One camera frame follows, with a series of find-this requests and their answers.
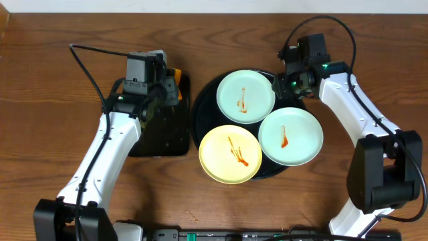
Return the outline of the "orange sponge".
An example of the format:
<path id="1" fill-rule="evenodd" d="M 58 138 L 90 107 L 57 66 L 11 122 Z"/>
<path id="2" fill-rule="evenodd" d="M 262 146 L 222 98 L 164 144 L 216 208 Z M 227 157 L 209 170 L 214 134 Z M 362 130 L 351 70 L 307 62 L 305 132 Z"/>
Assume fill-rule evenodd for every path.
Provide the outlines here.
<path id="1" fill-rule="evenodd" d="M 182 94 L 179 89 L 179 84 L 181 81 L 182 70 L 176 68 L 169 68 L 167 70 L 167 75 L 172 76 L 175 79 L 176 87 L 178 89 L 178 100 L 182 100 Z"/>

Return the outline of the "light green plate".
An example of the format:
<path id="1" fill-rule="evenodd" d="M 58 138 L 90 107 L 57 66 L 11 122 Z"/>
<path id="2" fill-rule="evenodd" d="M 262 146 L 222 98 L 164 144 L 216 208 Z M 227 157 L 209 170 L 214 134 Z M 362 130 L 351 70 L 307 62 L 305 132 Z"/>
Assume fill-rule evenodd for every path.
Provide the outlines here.
<path id="1" fill-rule="evenodd" d="M 308 111 L 286 107 L 271 112 L 261 123 L 258 141 L 263 153 L 285 166 L 303 165 L 320 152 L 324 133 Z"/>
<path id="2" fill-rule="evenodd" d="M 216 101 L 231 121 L 253 124 L 263 120 L 274 108 L 272 83 L 253 70 L 234 71 L 220 81 Z"/>

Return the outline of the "yellow plate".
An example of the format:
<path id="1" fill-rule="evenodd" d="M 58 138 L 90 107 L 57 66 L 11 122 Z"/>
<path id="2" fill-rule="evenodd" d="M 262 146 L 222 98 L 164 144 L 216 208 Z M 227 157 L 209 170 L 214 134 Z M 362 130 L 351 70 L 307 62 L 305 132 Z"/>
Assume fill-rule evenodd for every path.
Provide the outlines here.
<path id="1" fill-rule="evenodd" d="M 199 160 L 215 181 L 239 184 L 250 180 L 261 167 L 262 150 L 248 130 L 222 125 L 210 130 L 199 145 Z"/>

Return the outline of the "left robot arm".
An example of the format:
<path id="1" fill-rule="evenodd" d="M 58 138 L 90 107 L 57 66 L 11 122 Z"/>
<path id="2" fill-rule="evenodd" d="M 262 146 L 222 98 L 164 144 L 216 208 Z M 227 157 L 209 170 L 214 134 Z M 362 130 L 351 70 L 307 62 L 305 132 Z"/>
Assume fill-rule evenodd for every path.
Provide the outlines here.
<path id="1" fill-rule="evenodd" d="M 132 221 L 112 223 L 108 208 L 127 157 L 181 156 L 189 150 L 190 80 L 182 75 L 176 106 L 155 110 L 146 128 L 130 112 L 102 116 L 78 170 L 55 200 L 41 199 L 33 213 L 37 240 L 144 240 Z"/>

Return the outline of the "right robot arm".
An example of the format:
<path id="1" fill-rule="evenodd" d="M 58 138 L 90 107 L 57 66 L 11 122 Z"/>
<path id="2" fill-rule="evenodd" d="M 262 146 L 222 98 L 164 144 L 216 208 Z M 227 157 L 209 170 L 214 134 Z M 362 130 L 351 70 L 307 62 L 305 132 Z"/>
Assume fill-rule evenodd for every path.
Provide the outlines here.
<path id="1" fill-rule="evenodd" d="M 349 199 L 329 223 L 335 236 L 364 238 L 382 219 L 415 222 L 427 209 L 427 184 L 421 170 L 422 140 L 385 118 L 361 90 L 344 62 L 288 65 L 274 79 L 279 98 L 319 98 L 336 115 L 355 149 L 346 178 Z M 395 209 L 422 197 L 412 218 L 394 218 Z"/>

